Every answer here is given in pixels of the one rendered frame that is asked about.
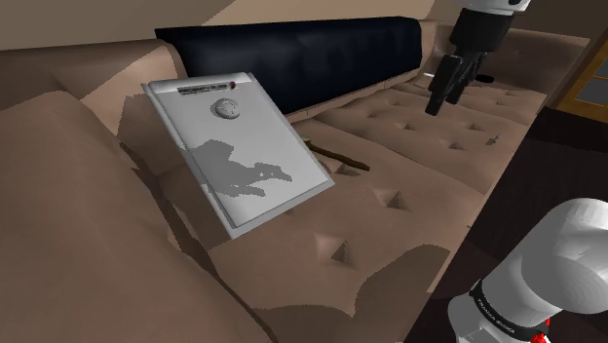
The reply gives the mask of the brown tufted sofa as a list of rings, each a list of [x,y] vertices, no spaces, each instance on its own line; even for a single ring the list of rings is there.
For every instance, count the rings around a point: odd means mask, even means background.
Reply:
[[[418,21],[419,68],[281,111],[370,171],[307,147],[333,186],[236,239],[142,89],[193,78],[173,45],[0,51],[0,343],[401,343],[587,45],[512,28],[431,116]]]

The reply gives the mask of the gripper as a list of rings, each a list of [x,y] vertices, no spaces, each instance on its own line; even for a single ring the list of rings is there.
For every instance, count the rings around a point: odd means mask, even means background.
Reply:
[[[425,112],[436,116],[444,101],[457,104],[464,89],[475,79],[487,53],[502,43],[513,16],[489,14],[464,8],[450,34],[455,55],[444,56],[428,90]]]

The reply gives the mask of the dark navy cushion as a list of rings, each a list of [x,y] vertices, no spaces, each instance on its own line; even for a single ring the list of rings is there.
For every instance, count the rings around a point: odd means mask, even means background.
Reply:
[[[250,72],[284,114],[420,67],[417,19],[382,17],[158,28],[190,77]]]

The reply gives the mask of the brown wooden stick tool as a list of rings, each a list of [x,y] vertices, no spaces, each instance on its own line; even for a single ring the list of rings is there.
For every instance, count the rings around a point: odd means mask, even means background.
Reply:
[[[356,161],[353,160],[349,157],[346,157],[344,155],[341,155],[339,153],[335,153],[335,152],[331,152],[329,150],[320,148],[319,146],[315,145],[312,142],[312,138],[310,138],[309,136],[305,136],[305,135],[301,135],[300,138],[302,139],[302,141],[305,143],[305,145],[313,152],[319,153],[321,155],[324,155],[328,158],[337,160],[341,163],[343,163],[344,165],[347,165],[349,167],[353,167],[359,170],[363,170],[366,172],[370,171],[370,166],[368,166],[367,164],[360,162],[360,161]]]

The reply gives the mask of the wooden door with glass panes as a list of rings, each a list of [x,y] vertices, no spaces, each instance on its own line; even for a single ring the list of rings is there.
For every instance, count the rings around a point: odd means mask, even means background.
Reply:
[[[608,124],[608,39],[555,108]]]

